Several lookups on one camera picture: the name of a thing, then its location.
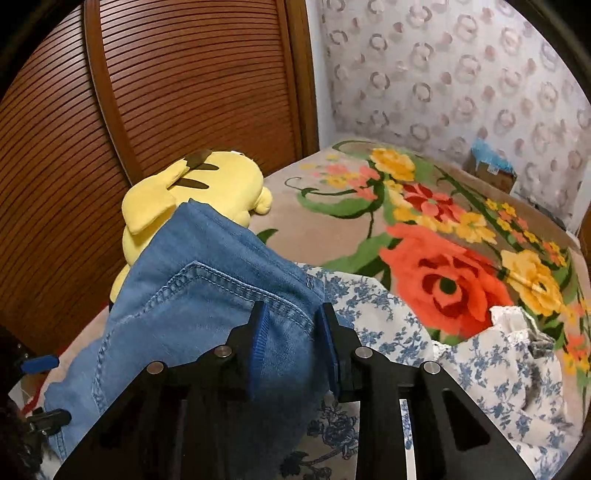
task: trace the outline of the cardboard box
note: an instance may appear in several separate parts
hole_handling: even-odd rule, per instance
[[[464,170],[505,193],[511,192],[517,180],[517,177],[512,174],[497,170],[484,162],[480,162],[478,168],[476,168],[476,158],[472,154],[470,154],[470,159],[464,166]]]

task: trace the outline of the patterned wallpaper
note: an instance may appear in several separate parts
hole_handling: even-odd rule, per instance
[[[519,192],[568,219],[591,105],[503,0],[321,0],[333,113],[354,132],[463,164],[485,139]]]

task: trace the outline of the jeans seam stitching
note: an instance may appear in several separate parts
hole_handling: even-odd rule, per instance
[[[66,460],[66,458],[68,457],[68,455],[66,452],[66,445],[64,442],[64,434],[61,430],[59,432],[57,432],[57,434],[56,434],[56,442],[57,442],[57,449],[60,454],[60,459],[61,459],[61,462],[63,463]]]
[[[121,322],[119,322],[114,328],[113,330],[111,330],[109,333],[107,333],[107,335],[105,336],[105,339],[103,340],[103,344],[99,350],[98,353],[98,360],[97,360],[97,366],[96,366],[96,370],[95,370],[95,379],[93,381],[93,385],[92,385],[92,396],[93,399],[95,401],[95,404],[97,406],[97,408],[99,409],[99,412],[101,414],[104,413],[104,411],[106,410],[105,408],[105,404],[106,401],[104,399],[104,394],[102,392],[102,387],[101,387],[101,381],[100,381],[100,376],[102,374],[102,367],[103,367],[103,360],[105,358],[105,352],[111,342],[111,334],[113,333],[113,331],[120,327],[123,326],[125,324],[127,324],[130,320],[135,319],[137,317],[139,317],[140,315],[144,314],[144,313],[148,313],[150,312],[150,310],[152,310],[155,306],[161,304],[164,300],[166,300],[167,298],[169,298],[168,293],[170,292],[170,294],[175,294],[178,290],[176,290],[177,288],[181,288],[176,284],[176,281],[178,280],[179,282],[181,282],[183,284],[183,286],[188,285],[189,283],[191,283],[192,281],[200,278],[202,280],[205,280],[213,285],[215,285],[216,287],[219,287],[227,292],[229,292],[232,295],[235,295],[243,300],[246,301],[253,301],[252,299],[246,298],[243,295],[240,295],[239,293],[230,290],[229,288],[226,288],[222,285],[220,285],[219,283],[216,283],[213,281],[213,279],[208,278],[207,276],[204,275],[199,275],[196,270],[202,268],[204,270],[206,270],[207,272],[209,272],[211,275],[213,276],[217,276],[219,279],[221,280],[225,280],[227,282],[230,282],[234,285],[236,285],[237,288],[241,289],[241,290],[246,290],[247,292],[250,293],[254,293],[257,296],[262,296],[265,298],[268,298],[269,300],[272,301],[272,303],[274,305],[276,305],[276,307],[278,308],[278,310],[280,310],[281,312],[285,312],[287,314],[287,316],[293,320],[293,322],[299,326],[300,328],[302,328],[302,330],[304,330],[305,333],[307,333],[308,335],[311,333],[312,329],[313,329],[313,321],[311,318],[309,318],[297,305],[293,304],[292,302],[282,299],[279,296],[274,296],[273,294],[271,294],[270,292],[267,292],[265,290],[250,286],[248,284],[245,284],[243,282],[239,282],[238,280],[230,277],[229,275],[224,274],[223,272],[220,272],[219,270],[216,270],[212,267],[209,267],[208,265],[204,265],[198,261],[194,261],[189,263],[188,265],[185,265],[177,274],[175,274],[173,277],[170,278],[170,280],[166,283],[166,285],[164,285],[163,287],[161,287],[159,289],[158,292],[156,292],[146,303],[146,305],[144,306],[144,308],[142,308],[142,310],[134,315],[129,315],[126,318],[122,319]],[[195,274],[195,276],[191,279],[187,278],[186,274],[187,273],[193,273]],[[294,309],[295,312],[297,313],[297,315],[301,318],[303,318],[303,322],[301,320],[298,320],[296,318],[293,318],[290,315],[290,311],[286,310],[286,309]]]

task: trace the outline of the pikachu plush toy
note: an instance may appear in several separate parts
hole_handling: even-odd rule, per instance
[[[121,206],[125,219],[123,253],[127,265],[111,288],[112,303],[140,253],[177,207],[189,199],[211,205],[221,215],[246,228],[251,221],[250,211],[264,215],[272,202],[271,192],[263,186],[257,164],[238,152],[199,150],[143,179],[130,188]]]

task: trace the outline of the yellow flower pattern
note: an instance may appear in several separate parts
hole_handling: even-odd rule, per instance
[[[533,233],[528,232],[527,230],[523,232],[525,237],[533,244],[539,243],[538,237],[536,237]]]
[[[506,211],[509,215],[511,215],[512,217],[516,217],[517,216],[517,212],[515,211],[515,208],[513,208],[511,205],[509,205],[507,202],[503,203],[501,205],[501,208],[503,208],[504,211]]]
[[[532,250],[501,251],[502,265],[509,271],[507,283],[536,315],[549,316],[563,309],[560,287],[552,272]]]
[[[566,267],[566,265],[567,265],[566,259],[562,255],[558,254],[558,255],[556,255],[556,258],[558,258],[558,263],[560,264],[561,267]]]
[[[505,232],[511,232],[512,228],[509,222],[504,221],[502,218],[497,218],[496,222]]]
[[[495,212],[499,209],[499,204],[491,199],[486,199],[486,206]]]
[[[567,307],[566,305],[562,305],[561,313],[564,314],[564,318],[566,319],[565,323],[567,323],[567,325],[570,325],[571,327],[579,326],[579,315],[574,311],[574,309]]]
[[[484,240],[496,245],[495,234],[486,227],[486,219],[480,213],[462,214],[459,225],[456,225],[456,235],[471,244]]]
[[[407,209],[412,208],[412,205],[408,203],[404,196],[402,195],[402,185],[396,183],[393,180],[386,180],[384,182],[384,186],[388,192],[388,197],[390,198],[390,202],[392,205],[396,207],[404,207]]]
[[[400,206],[394,209],[394,218],[397,222],[413,222],[417,219],[417,215],[411,208]]]
[[[577,360],[570,353],[565,352],[563,354],[564,371],[569,375],[576,375],[577,369],[587,373],[589,371],[589,359],[583,357],[581,360]]]
[[[347,178],[343,175],[327,175],[324,179],[334,189],[344,189],[348,185]]]
[[[440,222],[429,215],[421,215],[415,219],[417,225],[432,230],[433,232],[451,233],[453,232],[453,224],[451,222]]]
[[[379,171],[390,174],[395,180],[413,181],[415,166],[408,155],[389,148],[374,148],[371,160]]]

